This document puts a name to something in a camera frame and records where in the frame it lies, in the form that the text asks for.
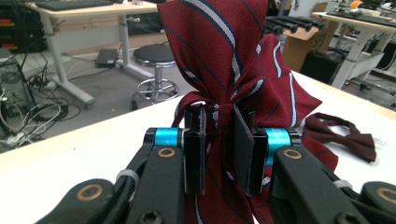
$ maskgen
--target desk leg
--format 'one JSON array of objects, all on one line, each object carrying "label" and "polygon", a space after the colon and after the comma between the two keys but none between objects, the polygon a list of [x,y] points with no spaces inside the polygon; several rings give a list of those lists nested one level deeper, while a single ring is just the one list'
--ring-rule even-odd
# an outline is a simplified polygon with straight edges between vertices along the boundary
[{"label": "desk leg", "polygon": [[355,44],[353,45],[352,49],[348,53],[346,59],[344,60],[343,64],[341,65],[340,70],[338,71],[337,75],[335,76],[334,81],[332,82],[332,86],[341,89],[348,79],[349,74],[351,74],[361,51],[364,48],[364,45],[370,38],[370,35],[373,34],[372,30],[361,30],[361,33],[358,36]]},{"label": "desk leg", "polygon": [[62,62],[61,52],[59,51],[58,45],[56,44],[55,33],[52,30],[52,24],[50,22],[50,17],[45,13],[40,13],[40,18],[44,26],[44,32],[49,44],[49,51],[52,55],[53,62],[55,64],[56,73],[58,77],[54,79],[56,84],[64,88],[66,91],[73,94],[82,103],[84,103],[87,109],[92,107],[94,103],[93,97],[91,97],[87,92],[79,89],[73,83],[67,80],[66,72],[64,71],[64,63]]},{"label": "desk leg", "polygon": [[150,72],[131,64],[131,58],[129,54],[128,23],[126,20],[126,15],[120,15],[120,39],[122,43],[122,60],[118,60],[118,63],[124,68],[133,71],[142,79],[153,77],[154,75]]}]

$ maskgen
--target white table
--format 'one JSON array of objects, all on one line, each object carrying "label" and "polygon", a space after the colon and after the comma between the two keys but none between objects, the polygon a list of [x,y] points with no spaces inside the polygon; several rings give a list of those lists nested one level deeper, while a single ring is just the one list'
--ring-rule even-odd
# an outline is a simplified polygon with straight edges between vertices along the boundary
[{"label": "white table", "polygon": [[[344,59],[340,70],[332,82],[332,86],[338,89],[343,87],[346,80],[350,80],[354,77],[359,77],[362,80],[366,79],[370,74],[370,71],[378,65],[384,55],[383,50],[385,46],[396,33],[395,27],[327,15],[326,12],[315,12],[312,15],[316,18],[321,18],[327,21],[337,21],[348,25],[354,25],[356,26],[355,29],[360,31],[357,40]],[[372,35],[375,35],[378,32],[382,32],[383,34],[373,49],[373,52],[367,59],[360,60],[361,51],[365,44]]]},{"label": "white table", "polygon": [[[26,6],[40,14],[41,21],[44,26],[44,33],[49,44],[49,50],[51,52],[58,75],[54,81],[66,91],[69,91],[76,98],[78,98],[87,109],[92,107],[94,98],[87,92],[81,90],[73,83],[68,81],[67,74],[64,71],[61,53],[75,49],[86,49],[90,47],[116,43],[121,40],[123,59],[118,61],[118,63],[120,63],[121,66],[125,68],[135,71],[139,76],[152,76],[151,73],[132,65],[130,62],[128,25],[126,16],[136,13],[155,12],[157,11],[157,5],[149,2],[141,2],[139,5],[136,5],[132,2],[124,1],[122,4],[114,4],[112,6],[89,7],[64,11],[46,10],[44,8],[37,7],[32,3],[27,3]],[[52,29],[52,23],[50,21],[51,18],[83,19],[107,16],[118,16],[120,19],[120,24],[117,26],[105,26],[55,33]]]},{"label": "white table", "polygon": [[[339,158],[335,173],[360,191],[366,181],[396,185],[396,113],[309,77],[295,75],[323,101],[315,111],[354,122],[383,143],[367,163],[329,144]],[[0,223],[34,223],[76,184],[92,178],[113,183],[141,147],[150,127],[169,127],[180,97],[0,154]]]}]

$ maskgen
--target cardboard box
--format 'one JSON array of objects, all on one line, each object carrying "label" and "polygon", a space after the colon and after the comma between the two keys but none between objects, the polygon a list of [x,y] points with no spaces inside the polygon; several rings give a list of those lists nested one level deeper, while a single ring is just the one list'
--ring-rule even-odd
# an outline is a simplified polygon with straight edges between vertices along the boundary
[{"label": "cardboard box", "polygon": [[306,54],[309,51],[315,50],[320,53],[326,53],[338,27],[338,22],[327,21],[327,23],[327,27],[322,30],[312,28],[311,31],[306,32],[304,29],[299,28],[295,34],[284,33],[287,38],[283,46],[282,56],[284,62],[291,70],[300,72]]}]

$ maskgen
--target metal stool base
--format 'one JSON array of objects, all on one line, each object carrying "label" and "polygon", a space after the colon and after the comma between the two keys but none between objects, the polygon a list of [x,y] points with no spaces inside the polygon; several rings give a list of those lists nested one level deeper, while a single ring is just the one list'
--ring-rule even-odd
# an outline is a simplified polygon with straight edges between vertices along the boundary
[{"label": "metal stool base", "polygon": [[162,79],[161,82],[157,82],[155,78],[150,78],[137,86],[136,93],[132,97],[131,110],[137,109],[137,101],[135,99],[137,95],[145,100],[150,100],[155,105],[155,103],[174,99],[179,94],[180,89],[175,82],[168,79]]}]

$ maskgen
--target computer tower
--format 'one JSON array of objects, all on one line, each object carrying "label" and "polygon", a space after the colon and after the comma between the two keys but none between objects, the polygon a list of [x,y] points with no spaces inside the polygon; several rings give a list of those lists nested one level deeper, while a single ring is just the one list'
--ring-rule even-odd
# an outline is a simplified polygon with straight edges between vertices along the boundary
[{"label": "computer tower", "polygon": [[306,54],[300,73],[323,83],[332,84],[342,62],[339,58],[311,51]]},{"label": "computer tower", "polygon": [[1,60],[0,88],[2,89],[3,112],[7,118],[26,115],[35,106],[30,87],[15,59],[3,58]]}]

